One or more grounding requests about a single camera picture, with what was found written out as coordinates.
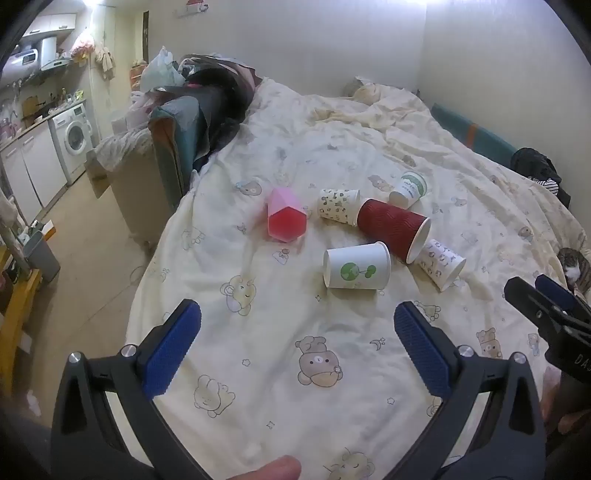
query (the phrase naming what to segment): cartoon bear print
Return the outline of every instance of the cartoon bear print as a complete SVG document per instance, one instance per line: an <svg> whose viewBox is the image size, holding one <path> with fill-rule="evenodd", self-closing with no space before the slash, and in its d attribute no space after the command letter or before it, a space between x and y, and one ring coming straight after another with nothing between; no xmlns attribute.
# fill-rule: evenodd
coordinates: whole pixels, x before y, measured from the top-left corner
<svg viewBox="0 0 591 480"><path fill-rule="evenodd" d="M478 238L476 234L473 232L463 232L461 237L468 242L470 245L476 245L478 243Z"/></svg>
<svg viewBox="0 0 591 480"><path fill-rule="evenodd" d="M452 197L452 202L456 207L463 207L465 204L468 203L466 199L459 199L457 197Z"/></svg>
<svg viewBox="0 0 591 480"><path fill-rule="evenodd" d="M310 207L308 207L307 205L304 205L301 209L304 210L304 213L306 214L306 218L308 220L310 220L310 217L312 217L312 209Z"/></svg>
<svg viewBox="0 0 591 480"><path fill-rule="evenodd" d="M427 317L427 320L430 323L433 323L435 320L439 318L439 314L441 312L441 307L438 305L423 305L421 302L415 300L414 305L419 311Z"/></svg>
<svg viewBox="0 0 591 480"><path fill-rule="evenodd" d="M443 400L441 398L433 397L433 402L427 407L427 415L433 417L437 413L437 410L439 410L439 407L441 407L442 403Z"/></svg>
<svg viewBox="0 0 591 480"><path fill-rule="evenodd" d="M521 228L519 232L517 232L517 235L519 235L526 242L532 243L532 241L534 241L534 233L528 226Z"/></svg>
<svg viewBox="0 0 591 480"><path fill-rule="evenodd" d="M510 266L515 265L515 263L513 262L513 259L504 252L500 252L497 255L497 258L499 259L499 262L501 262L501 263L507 262Z"/></svg>
<svg viewBox="0 0 591 480"><path fill-rule="evenodd" d="M191 247L200 245L201 241L205 239L205 233L193 227L191 230L185 230L181 236L181 243L183 250L189 251Z"/></svg>
<svg viewBox="0 0 591 480"><path fill-rule="evenodd" d="M251 303L256 295L254 280L245 281L240 275L236 275L222 284L220 292L226 296L230 312L237 312L243 317L250 313Z"/></svg>
<svg viewBox="0 0 591 480"><path fill-rule="evenodd" d="M540 337L537 333L529 333L527 335L527 344L530 346L534 356L540 354Z"/></svg>
<svg viewBox="0 0 591 480"><path fill-rule="evenodd" d="M402 161L405 162L406 165L408 165L410 167L416 167L417 166L417 162L415 162L410 155L403 156L402 157Z"/></svg>
<svg viewBox="0 0 591 480"><path fill-rule="evenodd" d="M476 334L478 341L480 342L480 348L482 348L482 355L490 358L503 358L501 352L501 344L495 336L495 328L489 330L481 330Z"/></svg>
<svg viewBox="0 0 591 480"><path fill-rule="evenodd" d="M301 350L300 373L298 381L302 385L318 385L332 387L343 378L339 359L334 352L327 350L326 338L308 335L295 343Z"/></svg>
<svg viewBox="0 0 591 480"><path fill-rule="evenodd" d="M372 183L374 187L382 192L391 192L394 187L392 187L387 181L385 181L382 177L378 175L371 175L368 177L368 180Z"/></svg>
<svg viewBox="0 0 591 480"><path fill-rule="evenodd" d="M374 473L375 465L364 453L345 450L347 453L341 457L339 463L324 467L330 472L327 480L365 480Z"/></svg>
<svg viewBox="0 0 591 480"><path fill-rule="evenodd" d="M255 180L239 181L236 183L236 188L249 197L257 197L262 193L261 185Z"/></svg>
<svg viewBox="0 0 591 480"><path fill-rule="evenodd" d="M285 265L290 258L290 249L284 248L275 252L273 258L277 260L281 265Z"/></svg>
<svg viewBox="0 0 591 480"><path fill-rule="evenodd" d="M201 375L197 379L193 398L195 407L207 410L207 415L214 419L232 404L236 394L228 391L227 385L222 385L208 375Z"/></svg>

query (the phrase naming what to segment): plastic bag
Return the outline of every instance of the plastic bag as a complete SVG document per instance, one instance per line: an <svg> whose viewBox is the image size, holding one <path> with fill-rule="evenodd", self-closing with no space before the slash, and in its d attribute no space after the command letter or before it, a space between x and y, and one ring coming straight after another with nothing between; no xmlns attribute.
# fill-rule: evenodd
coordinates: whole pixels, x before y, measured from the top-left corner
<svg viewBox="0 0 591 480"><path fill-rule="evenodd" d="M143 71L139 89L145 93L157 87L181 86L184 82L184 77L174 68L173 54L162 47Z"/></svg>
<svg viewBox="0 0 591 480"><path fill-rule="evenodd" d="M70 56L75 62L80 63L81 61L86 60L94 49L95 39L88 31L88 28L85 28L72 45Z"/></svg>
<svg viewBox="0 0 591 480"><path fill-rule="evenodd" d="M145 128L148 126L150 114L154 108L154 100L145 93L132 92L131 106L125 115L127 129Z"/></svg>

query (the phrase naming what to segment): washing machine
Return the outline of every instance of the washing machine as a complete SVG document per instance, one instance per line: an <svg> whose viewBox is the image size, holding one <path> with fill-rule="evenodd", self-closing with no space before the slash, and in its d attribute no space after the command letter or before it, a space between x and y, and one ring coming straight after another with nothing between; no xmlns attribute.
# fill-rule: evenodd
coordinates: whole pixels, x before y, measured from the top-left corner
<svg viewBox="0 0 591 480"><path fill-rule="evenodd" d="M49 129L68 185L72 185L84 173L86 153L92 149L92 127L84 104L58 113L49 120Z"/></svg>

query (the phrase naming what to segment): cup with cartoon print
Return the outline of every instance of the cup with cartoon print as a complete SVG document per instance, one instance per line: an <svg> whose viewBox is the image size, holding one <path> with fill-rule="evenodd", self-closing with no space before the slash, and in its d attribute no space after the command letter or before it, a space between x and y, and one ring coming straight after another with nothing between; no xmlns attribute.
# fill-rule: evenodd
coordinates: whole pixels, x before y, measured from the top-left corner
<svg viewBox="0 0 591 480"><path fill-rule="evenodd" d="M429 240L415 263L429 275L440 291L448 288L466 265L466 259L437 240Z"/></svg>
<svg viewBox="0 0 591 480"><path fill-rule="evenodd" d="M355 226L361 208L359 190L323 189L318 197L318 215Z"/></svg>

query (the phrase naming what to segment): cabinet door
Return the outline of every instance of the cabinet door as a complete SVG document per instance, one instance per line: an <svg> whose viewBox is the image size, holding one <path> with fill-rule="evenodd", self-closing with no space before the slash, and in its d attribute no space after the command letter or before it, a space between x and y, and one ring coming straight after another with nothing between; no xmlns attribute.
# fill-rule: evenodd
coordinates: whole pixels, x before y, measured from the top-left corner
<svg viewBox="0 0 591 480"><path fill-rule="evenodd" d="M66 184L47 122L22 138L22 156L41 204L46 207Z"/></svg>
<svg viewBox="0 0 591 480"><path fill-rule="evenodd" d="M27 28L25 37L27 35L36 35L38 33L49 32L51 24L51 15L42 15L33 20L33 23Z"/></svg>
<svg viewBox="0 0 591 480"><path fill-rule="evenodd" d="M76 14L50 15L50 30L74 30L76 28Z"/></svg>
<svg viewBox="0 0 591 480"><path fill-rule="evenodd" d="M8 183L17 200L18 207L21 209L26 223L30 225L41 211L41 203L39 203L39 199L29 178L25 161L21 154L20 143L15 142L11 147L4 150L2 152L2 160Z"/></svg>

